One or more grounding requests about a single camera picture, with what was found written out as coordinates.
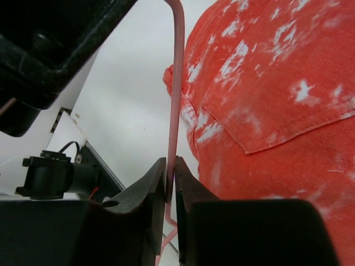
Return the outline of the pink wire hanger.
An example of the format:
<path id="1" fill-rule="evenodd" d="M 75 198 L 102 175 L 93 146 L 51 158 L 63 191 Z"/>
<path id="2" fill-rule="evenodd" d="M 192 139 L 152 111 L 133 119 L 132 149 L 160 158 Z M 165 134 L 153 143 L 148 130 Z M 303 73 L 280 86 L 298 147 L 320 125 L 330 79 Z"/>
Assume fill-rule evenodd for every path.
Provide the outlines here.
<path id="1" fill-rule="evenodd" d="M 178 232 L 177 222 L 175 222 L 171 217 L 171 201 L 173 196 L 174 167 L 178 144 L 185 51 L 185 15 L 182 3 L 179 0 L 166 0 L 165 2 L 170 6 L 174 17 L 174 63 L 170 108 L 168 160 L 166 167 L 166 200 L 164 218 L 168 224 L 174 227 L 174 229 L 164 238 L 161 244 L 161 251 L 164 250 L 166 245 L 170 243 Z"/>

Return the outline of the orange tie-dye trousers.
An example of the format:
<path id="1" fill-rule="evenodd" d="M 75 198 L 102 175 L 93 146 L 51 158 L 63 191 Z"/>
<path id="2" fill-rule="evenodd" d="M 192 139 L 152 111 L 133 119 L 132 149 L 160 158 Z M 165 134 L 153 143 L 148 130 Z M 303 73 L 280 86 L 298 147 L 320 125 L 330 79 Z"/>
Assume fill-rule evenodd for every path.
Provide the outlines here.
<path id="1" fill-rule="evenodd" d="M 354 264 L 354 2 L 216 1 L 185 49 L 181 118 L 221 200 L 303 200 Z"/>

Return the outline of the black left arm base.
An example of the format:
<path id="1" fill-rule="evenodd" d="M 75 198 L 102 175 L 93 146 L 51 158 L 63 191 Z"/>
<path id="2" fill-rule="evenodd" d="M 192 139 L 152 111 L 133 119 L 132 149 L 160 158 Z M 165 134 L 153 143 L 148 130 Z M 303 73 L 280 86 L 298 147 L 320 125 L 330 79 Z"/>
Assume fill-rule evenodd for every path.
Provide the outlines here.
<path id="1" fill-rule="evenodd" d="M 58 200 L 75 193 L 81 200 L 102 203 L 124 190 L 88 142 L 79 147 L 71 141 L 58 152 L 43 150 L 38 157 L 24 158 L 22 166 L 27 168 L 26 179 L 15 193 L 32 200 Z"/>

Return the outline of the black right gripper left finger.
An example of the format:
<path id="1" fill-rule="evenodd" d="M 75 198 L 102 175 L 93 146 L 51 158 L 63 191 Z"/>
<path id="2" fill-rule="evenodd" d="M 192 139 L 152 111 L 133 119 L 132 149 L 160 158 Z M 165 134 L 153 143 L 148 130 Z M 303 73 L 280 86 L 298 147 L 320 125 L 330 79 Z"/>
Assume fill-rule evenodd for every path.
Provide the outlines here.
<path id="1" fill-rule="evenodd" d="M 154 265 L 161 252 L 166 159 L 123 192 L 1 202 L 2 265 Z"/>

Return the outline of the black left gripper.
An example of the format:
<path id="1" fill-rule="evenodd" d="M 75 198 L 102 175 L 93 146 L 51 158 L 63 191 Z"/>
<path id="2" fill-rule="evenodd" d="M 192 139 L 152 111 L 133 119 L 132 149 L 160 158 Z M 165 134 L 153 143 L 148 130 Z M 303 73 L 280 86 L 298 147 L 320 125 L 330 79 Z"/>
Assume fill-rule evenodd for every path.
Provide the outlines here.
<path id="1" fill-rule="evenodd" d="M 1 131 L 23 136 L 133 5 L 133 1 L 2 1 Z"/>

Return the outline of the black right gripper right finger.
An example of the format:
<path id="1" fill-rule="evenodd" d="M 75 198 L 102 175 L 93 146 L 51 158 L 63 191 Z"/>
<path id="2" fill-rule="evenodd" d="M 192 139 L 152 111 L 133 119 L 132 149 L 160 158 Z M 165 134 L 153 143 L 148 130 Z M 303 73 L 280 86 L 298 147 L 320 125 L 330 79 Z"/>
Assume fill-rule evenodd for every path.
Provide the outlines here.
<path id="1" fill-rule="evenodd" d="M 339 265 L 319 212 L 299 199 L 222 200 L 175 161 L 181 265 Z"/>

